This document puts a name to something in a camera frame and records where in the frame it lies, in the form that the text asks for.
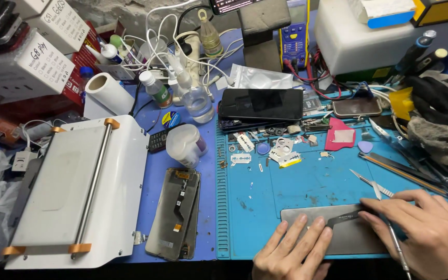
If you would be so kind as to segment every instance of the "blue bottle cap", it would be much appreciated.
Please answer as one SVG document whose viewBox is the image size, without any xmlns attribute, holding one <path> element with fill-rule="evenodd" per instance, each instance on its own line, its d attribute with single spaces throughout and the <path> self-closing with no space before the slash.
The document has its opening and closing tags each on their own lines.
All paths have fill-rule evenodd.
<svg viewBox="0 0 448 280">
<path fill-rule="evenodd" d="M 82 78 L 91 78 L 95 75 L 91 67 L 82 66 L 79 70 Z"/>
<path fill-rule="evenodd" d="M 267 143 L 260 143 L 257 145 L 257 152 L 259 155 L 263 156 L 271 150 L 271 146 Z"/>
</svg>

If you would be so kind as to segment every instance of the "purple label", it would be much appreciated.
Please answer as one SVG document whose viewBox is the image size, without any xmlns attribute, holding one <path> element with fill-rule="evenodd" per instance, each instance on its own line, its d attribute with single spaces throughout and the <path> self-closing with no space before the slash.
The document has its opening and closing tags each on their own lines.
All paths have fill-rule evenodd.
<svg viewBox="0 0 448 280">
<path fill-rule="evenodd" d="M 205 143 L 205 140 L 203 140 L 202 136 L 200 136 L 200 139 L 196 141 L 196 145 L 202 152 L 207 148 L 207 143 Z"/>
</svg>

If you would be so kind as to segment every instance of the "phone lcd screen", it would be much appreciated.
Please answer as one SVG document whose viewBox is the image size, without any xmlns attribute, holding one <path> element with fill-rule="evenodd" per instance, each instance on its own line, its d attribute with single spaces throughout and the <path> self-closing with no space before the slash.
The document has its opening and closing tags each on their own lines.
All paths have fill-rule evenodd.
<svg viewBox="0 0 448 280">
<path fill-rule="evenodd" d="M 212 12 L 217 16 L 259 1 L 261 0 L 209 0 Z"/>
<path fill-rule="evenodd" d="M 227 89 L 219 115 L 297 121 L 303 113 L 303 91 L 295 89 Z"/>
</svg>

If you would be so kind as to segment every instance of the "blue silicone repair mat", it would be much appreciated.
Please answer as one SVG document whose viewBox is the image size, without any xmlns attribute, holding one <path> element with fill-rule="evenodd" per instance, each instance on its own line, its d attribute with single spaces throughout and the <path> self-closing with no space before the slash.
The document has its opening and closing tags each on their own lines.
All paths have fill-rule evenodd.
<svg viewBox="0 0 448 280">
<path fill-rule="evenodd" d="M 326 131 L 312 132 L 318 146 L 294 144 L 293 151 L 302 154 L 302 162 L 280 169 L 277 162 L 266 160 L 256 149 L 251 151 L 251 162 L 231 166 L 228 135 L 218 127 L 216 131 L 216 215 L 217 258 L 251 260 L 262 249 L 276 226 L 281 222 L 283 209 L 320 207 L 359 203 L 361 197 L 376 198 L 373 188 L 361 181 L 349 169 L 377 181 L 392 192 L 419 188 L 399 175 L 368 162 L 358 156 L 357 143 L 363 138 L 373 143 L 371 152 L 408 166 L 401 155 L 382 143 L 368 121 L 346 120 L 355 129 L 353 148 L 330 152 L 333 157 L 321 157 L 325 151 Z M 295 136 L 283 136 L 295 139 Z M 254 144 L 258 141 L 251 138 Z M 220 162 L 227 163 L 221 168 Z M 337 255 L 327 258 L 381 258 L 387 254 Z"/>
</svg>

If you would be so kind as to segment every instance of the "human hand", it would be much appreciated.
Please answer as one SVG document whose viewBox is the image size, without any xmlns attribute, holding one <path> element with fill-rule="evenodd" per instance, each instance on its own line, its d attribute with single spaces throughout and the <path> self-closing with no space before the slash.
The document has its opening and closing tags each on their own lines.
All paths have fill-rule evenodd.
<svg viewBox="0 0 448 280">
<path fill-rule="evenodd" d="M 253 258 L 253 280 L 323 280 L 326 277 L 331 262 L 321 262 L 333 232 L 325 227 L 324 218 L 318 217 L 295 245 L 306 223 L 307 215 L 300 214 L 281 242 L 288 222 L 282 221 L 277 226 L 267 244 Z"/>
<path fill-rule="evenodd" d="M 396 193 L 392 199 L 378 201 L 362 198 L 365 206 L 385 215 L 400 226 L 408 239 L 400 242 L 411 272 L 420 279 L 448 279 L 448 203 L 441 196 L 431 196 L 424 190 Z M 388 226 L 377 216 L 361 211 L 387 247 L 399 260 Z"/>
</svg>

